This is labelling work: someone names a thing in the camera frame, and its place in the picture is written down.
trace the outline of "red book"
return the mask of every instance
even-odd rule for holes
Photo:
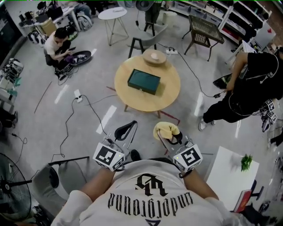
[[[246,204],[249,201],[249,198],[251,197],[251,194],[252,194],[251,190],[242,191],[240,198],[234,209],[235,213],[240,213],[245,209]]]

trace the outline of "white adapter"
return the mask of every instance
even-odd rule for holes
[[[82,99],[82,97],[80,96],[80,91],[79,91],[79,90],[76,90],[74,93],[75,93],[75,97],[78,98],[76,101],[77,101],[78,103],[82,102],[83,99]]]
[[[170,49],[167,49],[166,50],[166,53],[168,54],[168,55],[170,55],[170,54],[178,54],[178,51],[177,50],[173,50],[172,48],[170,48]]]

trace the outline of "black triangle print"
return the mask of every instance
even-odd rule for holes
[[[146,222],[148,222],[148,224],[150,226],[158,226],[160,221],[161,221],[161,220],[152,221],[152,220],[147,220],[147,219],[145,219],[145,220],[146,220]]]

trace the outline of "yellow cloth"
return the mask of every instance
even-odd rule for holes
[[[159,140],[157,131],[160,131],[160,135],[165,139],[172,139],[172,135],[178,135],[180,133],[178,127],[170,122],[159,122],[155,125],[153,136]]]

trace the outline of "electric fan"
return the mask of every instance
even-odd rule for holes
[[[26,181],[16,164],[0,153],[0,214],[21,221],[31,211],[31,194]]]

